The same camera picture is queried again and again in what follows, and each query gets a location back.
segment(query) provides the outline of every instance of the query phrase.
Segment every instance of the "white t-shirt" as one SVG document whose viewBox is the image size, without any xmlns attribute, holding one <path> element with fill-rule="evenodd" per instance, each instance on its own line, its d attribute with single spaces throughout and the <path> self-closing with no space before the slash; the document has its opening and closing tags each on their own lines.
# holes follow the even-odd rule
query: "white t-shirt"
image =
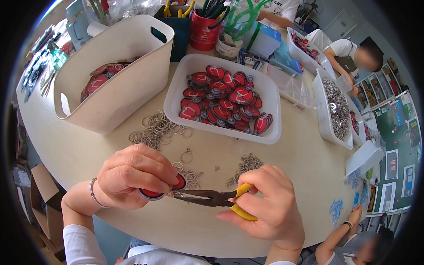
<svg viewBox="0 0 424 265">
<path fill-rule="evenodd" d="M 63 228 L 66 263 L 68 265 L 107 265 L 106 258 L 100 250 L 96 236 L 86 227 L 68 225 Z M 128 253 L 128 258 L 119 265 L 210 265 L 202 257 L 189 256 L 154 245 L 135 247 Z M 271 265 L 295 265 L 289 261 L 277 261 Z"/>
<path fill-rule="evenodd" d="M 340 57 L 350 56 L 352 59 L 353 59 L 353 55 L 355 55 L 356 49 L 358 48 L 356 44 L 354 44 L 348 39 L 338 39 L 332 44 L 330 44 L 329 46 L 325 47 L 324 50 L 328 49 L 329 47 L 333 49 L 334 54 L 336 56 L 340 56 Z M 351 74 L 355 76 L 358 72 L 359 70 L 356 69 Z"/>
<path fill-rule="evenodd" d="M 256 3 L 261 2 L 262 0 L 253 0 Z M 270 1 L 266 4 L 264 4 L 261 7 L 261 10 L 269 11 L 273 14 L 276 14 L 279 17 L 286 17 L 291 22 L 294 21 L 296 13 L 297 13 L 297 7 L 299 7 L 299 0 L 277 0 L 277 1 Z M 281 29 L 279 26 L 275 25 L 268 19 L 262 19 L 260 21 L 262 24 L 267 25 L 268 27 L 271 27 L 278 31 Z"/>
</svg>

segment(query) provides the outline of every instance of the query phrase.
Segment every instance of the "pen holder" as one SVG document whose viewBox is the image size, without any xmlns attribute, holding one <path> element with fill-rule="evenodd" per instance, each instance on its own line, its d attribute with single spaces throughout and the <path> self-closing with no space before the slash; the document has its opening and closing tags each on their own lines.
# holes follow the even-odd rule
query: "pen holder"
<svg viewBox="0 0 424 265">
<path fill-rule="evenodd" d="M 208 29 L 208 26 L 214 25 L 217 21 L 201 17 L 193 12 L 190 21 L 190 45 L 196 50 L 213 50 L 222 24 L 213 29 Z"/>
<path fill-rule="evenodd" d="M 184 13 L 188 10 L 188 8 L 189 6 L 170 6 L 169 11 L 171 13 L 171 17 L 163 17 L 163 10 L 165 9 L 165 6 L 162 6 L 154 15 L 155 18 L 172 27 L 175 31 L 174 43 L 171 51 L 171 62 L 180 62 L 181 58 L 186 56 L 187 53 L 190 33 L 190 17 L 178 17 L 178 10 L 182 9 Z M 158 39 L 161 39 L 162 34 L 158 33 L 156 30 L 153 29 L 152 34 Z"/>
</svg>

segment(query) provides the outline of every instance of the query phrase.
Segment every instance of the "plier jaw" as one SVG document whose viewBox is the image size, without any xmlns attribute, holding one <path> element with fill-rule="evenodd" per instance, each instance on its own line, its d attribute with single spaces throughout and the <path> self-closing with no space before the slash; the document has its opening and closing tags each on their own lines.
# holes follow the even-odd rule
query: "plier jaw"
<svg viewBox="0 0 424 265">
<path fill-rule="evenodd" d="M 234 203 L 230 202 L 228 199 L 234 198 L 237 195 L 236 190 L 232 192 L 218 192 L 215 190 L 175 190 L 175 192 L 195 195 L 199 197 L 205 197 L 207 199 L 174 196 L 174 198 L 179 200 L 188 201 L 195 204 L 200 204 L 200 205 L 210 206 L 210 207 L 215 207 L 215 206 L 232 207 L 234 206 Z"/>
</svg>

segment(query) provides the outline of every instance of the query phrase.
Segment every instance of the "silver bangle bracelet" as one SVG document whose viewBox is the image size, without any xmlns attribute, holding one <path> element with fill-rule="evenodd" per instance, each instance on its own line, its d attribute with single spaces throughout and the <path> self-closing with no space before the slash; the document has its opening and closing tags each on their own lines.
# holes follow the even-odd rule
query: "silver bangle bracelet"
<svg viewBox="0 0 424 265">
<path fill-rule="evenodd" d="M 94 181 L 97 179 L 97 177 L 95 177 L 95 178 L 92 178 L 91 179 L 91 181 L 90 181 L 90 186 L 89 186 L 89 190 L 90 190 L 90 194 L 91 194 L 91 197 L 93 198 L 93 200 L 100 206 L 100 207 L 102 207 L 102 208 L 105 208 L 105 209 L 107 209 L 107 208 L 110 208 L 110 206 L 104 206 L 104 205 L 102 205 L 97 199 L 96 199 L 96 196 L 94 195 L 94 193 L 93 193 L 93 184 L 94 184 Z"/>
</svg>

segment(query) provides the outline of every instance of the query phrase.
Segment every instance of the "white plastic tray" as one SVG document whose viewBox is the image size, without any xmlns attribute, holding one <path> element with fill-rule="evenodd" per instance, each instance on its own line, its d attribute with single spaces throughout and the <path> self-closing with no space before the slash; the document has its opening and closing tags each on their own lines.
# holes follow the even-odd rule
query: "white plastic tray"
<svg viewBox="0 0 424 265">
<path fill-rule="evenodd" d="M 330 80 L 336 81 L 331 78 L 331 76 L 321 68 L 317 68 L 317 76 L 315 77 L 312 88 L 314 90 L 315 99 L 320 101 L 322 104 L 322 108 L 317 109 L 318 114 L 318 124 L 319 124 L 319 132 L 321 137 L 325 140 L 328 140 L 337 145 L 341 145 L 346 147 L 349 150 L 353 148 L 353 139 L 352 139 L 352 131 L 349 130 L 348 134 L 344 141 L 340 140 L 336 137 L 333 131 L 333 125 L 330 115 L 330 108 L 327 101 L 327 96 L 325 93 L 324 85 L 322 84 L 321 78 L 327 77 Z"/>
<path fill-rule="evenodd" d="M 271 126 L 264 133 L 256 136 L 179 117 L 179 113 L 181 111 L 180 103 L 183 99 L 183 91 L 187 88 L 187 75 L 200 71 L 205 72 L 206 66 L 208 65 L 221 66 L 226 70 L 231 71 L 233 74 L 237 71 L 243 71 L 246 75 L 252 75 L 255 78 L 253 81 L 254 91 L 260 94 L 263 102 L 263 106 L 260 111 L 270 113 L 274 116 L 274 120 Z M 269 76 L 257 70 L 213 56 L 203 54 L 189 54 L 181 59 L 177 70 L 175 71 L 174 77 L 172 78 L 171 84 L 169 85 L 163 108 L 166 116 L 177 124 L 204 131 L 210 131 L 216 134 L 222 134 L 268 145 L 276 143 L 281 136 L 281 106 L 277 84 L 275 84 L 275 82 Z"/>
<path fill-rule="evenodd" d="M 334 80 L 336 79 L 336 75 L 334 74 L 333 67 L 331 66 L 331 63 L 329 62 L 327 56 L 324 55 L 324 53 L 318 49 L 312 42 L 309 42 L 309 47 L 312 50 L 317 50 L 319 52 L 318 59 L 321 62 L 321 65 L 319 65 L 317 62 L 315 62 L 314 59 L 309 57 L 304 51 L 302 51 L 299 47 L 296 46 L 292 39 L 291 33 L 294 32 L 299 38 L 305 39 L 305 37 L 300 34 L 299 32 L 295 31 L 291 27 L 287 27 L 287 45 L 289 47 L 289 55 L 293 59 L 299 61 L 299 63 L 308 69 L 311 73 L 314 75 L 317 75 L 317 68 L 325 70 Z"/>
<path fill-rule="evenodd" d="M 380 163 L 385 153 L 381 147 L 376 147 L 371 140 L 368 140 L 346 160 L 346 175 L 349 175 L 356 169 L 361 170 L 361 176 L 370 170 L 374 165 Z"/>
<path fill-rule="evenodd" d="M 353 136 L 353 143 L 362 146 L 366 142 L 366 135 L 365 135 L 365 126 L 364 126 L 364 120 L 362 119 L 361 113 L 359 112 L 358 108 L 355 106 L 355 103 L 353 103 L 352 99 L 350 99 L 349 96 L 346 95 L 347 104 L 349 105 L 349 110 L 353 110 L 355 112 L 355 118 L 359 123 L 359 135 L 355 132 L 355 129 L 353 129 L 353 124 L 350 123 L 350 130 L 352 131 Z"/>
</svg>

